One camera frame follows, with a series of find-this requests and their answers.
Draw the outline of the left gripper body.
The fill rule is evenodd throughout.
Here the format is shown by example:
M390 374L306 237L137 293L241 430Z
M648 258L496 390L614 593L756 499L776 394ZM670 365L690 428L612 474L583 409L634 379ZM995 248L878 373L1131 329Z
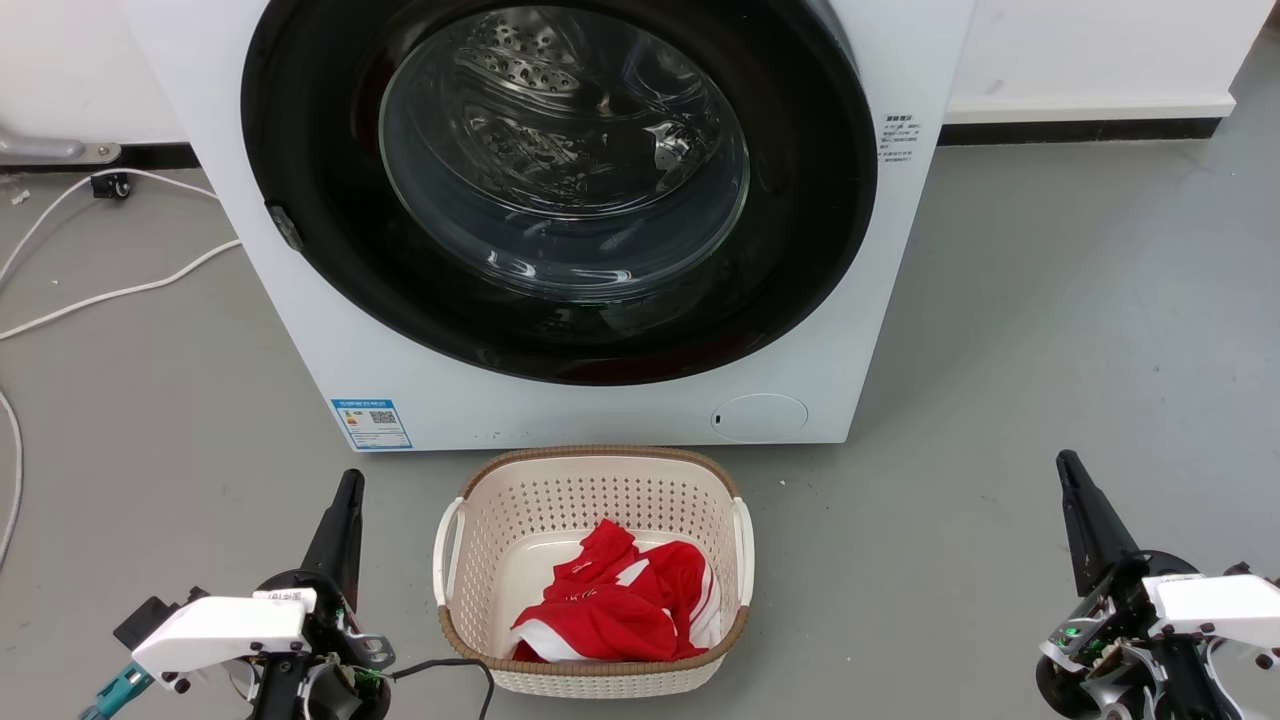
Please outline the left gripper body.
M252 719L384 719L390 707L390 642L361 628L347 592L317 571L283 571L260 587L282 600L300 591L315 603L301 638L283 650L264 641L250 646Z

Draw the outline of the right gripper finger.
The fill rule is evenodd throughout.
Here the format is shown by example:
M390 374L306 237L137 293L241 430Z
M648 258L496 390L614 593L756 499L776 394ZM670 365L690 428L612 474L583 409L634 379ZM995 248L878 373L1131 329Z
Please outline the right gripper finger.
M1140 550L1105 492L1098 486L1097 488L1096 509L1092 511L1092 518L1097 538L1103 543L1107 559L1107 568L1100 578L1101 582L1116 564L1137 557Z
M1074 450L1061 450L1056 470L1062 488L1062 516L1079 597L1088 596L1107 568L1105 547L1097 538L1092 511L1098 488Z

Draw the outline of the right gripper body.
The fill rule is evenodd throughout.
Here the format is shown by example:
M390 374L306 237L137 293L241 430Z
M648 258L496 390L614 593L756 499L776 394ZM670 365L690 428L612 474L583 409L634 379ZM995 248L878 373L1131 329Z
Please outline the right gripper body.
M1198 578L1190 564L1146 551L1096 578L1041 644L1036 687L1065 719L1243 719L1212 667L1228 642L1212 625L1160 625L1147 580Z

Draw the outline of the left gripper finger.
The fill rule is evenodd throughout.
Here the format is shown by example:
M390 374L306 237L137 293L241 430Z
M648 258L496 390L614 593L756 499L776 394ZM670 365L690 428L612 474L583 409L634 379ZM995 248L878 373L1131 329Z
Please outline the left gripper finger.
M364 539L365 477L361 470L347 470L335 493L338 539L335 583L349 606L358 605L358 579Z
M300 565L301 571L311 571L328 578L340 591L337 584L337 539L338 539L338 509L337 491L330 506L314 533L308 548Z

